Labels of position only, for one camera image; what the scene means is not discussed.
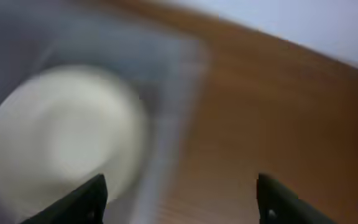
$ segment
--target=white plate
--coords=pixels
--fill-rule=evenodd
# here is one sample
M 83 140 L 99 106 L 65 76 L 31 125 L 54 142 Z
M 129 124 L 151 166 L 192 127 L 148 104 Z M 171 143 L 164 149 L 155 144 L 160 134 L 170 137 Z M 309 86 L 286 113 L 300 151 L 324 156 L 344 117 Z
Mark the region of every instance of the white plate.
M 44 71 L 0 106 L 0 199 L 22 220 L 103 173 L 108 202 L 129 185 L 144 149 L 139 97 L 84 65 Z

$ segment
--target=wooden table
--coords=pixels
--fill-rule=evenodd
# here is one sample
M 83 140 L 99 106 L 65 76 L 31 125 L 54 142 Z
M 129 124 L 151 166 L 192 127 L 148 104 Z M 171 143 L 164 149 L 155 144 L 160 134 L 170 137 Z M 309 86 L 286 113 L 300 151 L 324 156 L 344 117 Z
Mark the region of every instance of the wooden table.
M 218 18 L 113 4 L 192 34 L 211 53 L 161 224 L 258 223 L 259 172 L 333 220 L 358 223 L 358 70 Z

